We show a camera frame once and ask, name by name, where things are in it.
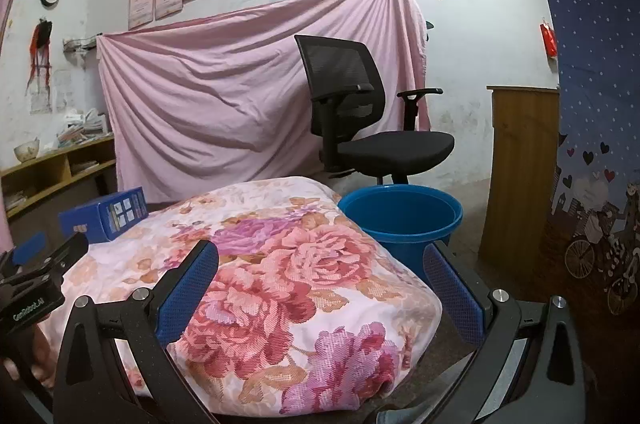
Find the bucket rim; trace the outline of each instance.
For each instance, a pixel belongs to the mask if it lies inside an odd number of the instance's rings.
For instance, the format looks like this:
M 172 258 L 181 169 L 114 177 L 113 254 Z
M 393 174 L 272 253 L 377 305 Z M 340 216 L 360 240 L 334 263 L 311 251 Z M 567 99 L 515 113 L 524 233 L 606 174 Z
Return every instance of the bucket rim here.
M 422 242 L 428 244 L 440 240 L 445 236 L 451 234 L 457 226 L 462 222 L 463 208 L 462 204 L 452 195 L 441 191 L 439 189 L 430 188 L 428 186 L 419 186 L 418 184 L 383 184 L 380 186 L 368 186 L 361 188 L 345 195 L 340 202 L 338 202 L 338 208 L 344 213 L 348 210 L 349 205 L 358 198 L 365 197 L 369 193 L 382 192 L 381 190 L 395 190 L 395 191 L 407 191 L 415 192 L 417 194 L 426 194 L 439 200 L 444 201 L 453 211 L 455 218 L 449 225 L 442 227 L 438 230 L 432 230 L 428 232 L 414 232 L 411 234 L 396 234 L 393 232 L 381 232 L 374 229 L 368 229 L 366 227 L 358 226 L 366 232 L 369 236 L 372 236 L 379 242 L 388 244 L 421 244 Z

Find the blue bucket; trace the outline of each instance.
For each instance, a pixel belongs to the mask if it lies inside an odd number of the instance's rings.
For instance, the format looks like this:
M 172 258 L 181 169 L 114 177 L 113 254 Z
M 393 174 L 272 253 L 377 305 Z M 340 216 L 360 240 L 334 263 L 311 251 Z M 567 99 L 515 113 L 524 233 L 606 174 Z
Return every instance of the blue bucket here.
M 436 240 L 448 243 L 462 221 L 462 205 L 454 197 L 412 184 L 363 188 L 338 207 L 425 283 L 424 248 Z

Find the bowl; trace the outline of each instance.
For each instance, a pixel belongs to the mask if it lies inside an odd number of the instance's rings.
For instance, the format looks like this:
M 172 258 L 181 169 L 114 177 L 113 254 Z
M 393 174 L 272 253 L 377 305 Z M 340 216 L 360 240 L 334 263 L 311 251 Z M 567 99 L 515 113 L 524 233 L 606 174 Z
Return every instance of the bowl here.
M 35 159 L 38 156 L 40 150 L 40 141 L 38 139 L 25 142 L 14 148 L 15 157 L 20 162 L 27 162 L 28 160 Z

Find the chair seat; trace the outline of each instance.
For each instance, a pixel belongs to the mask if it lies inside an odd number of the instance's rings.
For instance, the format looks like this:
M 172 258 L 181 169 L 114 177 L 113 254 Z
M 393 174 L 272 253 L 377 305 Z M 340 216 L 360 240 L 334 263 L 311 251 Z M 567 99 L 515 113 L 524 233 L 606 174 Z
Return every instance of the chair seat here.
M 454 138 L 441 131 L 383 131 L 338 144 L 345 166 L 363 175 L 415 175 L 440 164 L 453 151 Z

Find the blue polka dot curtain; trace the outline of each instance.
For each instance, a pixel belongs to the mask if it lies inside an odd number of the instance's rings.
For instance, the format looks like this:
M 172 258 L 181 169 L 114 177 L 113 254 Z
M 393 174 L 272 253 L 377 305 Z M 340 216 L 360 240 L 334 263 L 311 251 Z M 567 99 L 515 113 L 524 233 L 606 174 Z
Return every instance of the blue polka dot curtain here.
M 640 366 L 640 0 L 548 2 L 561 121 L 535 283 L 541 294 L 564 294 L 575 313 L 584 359 L 609 402 L 598 406 L 610 406 L 594 422 L 631 422 L 612 412 L 631 417 Z

